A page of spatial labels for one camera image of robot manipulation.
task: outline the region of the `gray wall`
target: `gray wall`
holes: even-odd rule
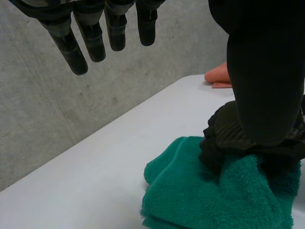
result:
[[[92,63],[85,76],[68,68],[47,31],[8,0],[0,2],[0,190],[69,149],[180,78],[225,61],[227,35],[207,0],[167,0],[156,43],[140,44],[136,11],[127,15],[127,45]]]

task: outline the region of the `teal towel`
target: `teal towel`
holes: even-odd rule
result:
[[[152,229],[290,229],[300,164],[267,178],[262,159],[228,156],[219,177],[198,157],[201,137],[181,137],[148,163],[143,225]]]

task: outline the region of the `glove finger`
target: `glove finger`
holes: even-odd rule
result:
[[[112,50],[121,51],[125,48],[125,27],[127,19],[125,13],[133,6],[134,0],[107,0],[105,4],[105,18],[109,42]]]
[[[88,65],[71,29],[71,17],[40,23],[48,30],[71,70],[76,75],[87,73]]]
[[[102,38],[101,18],[105,0],[81,1],[76,3],[73,15],[81,31],[86,48],[93,62],[101,62],[106,58],[106,51]]]
[[[155,41],[157,9],[164,2],[164,0],[136,0],[139,36],[144,46],[150,46]]]

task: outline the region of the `terry cloth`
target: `terry cloth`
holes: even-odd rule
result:
[[[151,229],[290,229],[300,163],[267,178],[255,155],[226,157],[220,176],[198,159],[201,137],[181,137],[148,163],[142,200]]]

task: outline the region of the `table surface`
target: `table surface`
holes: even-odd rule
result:
[[[0,192],[0,229],[143,229],[145,165],[176,138],[203,135],[234,99],[203,75],[180,79]],[[305,214],[294,211],[295,229]]]

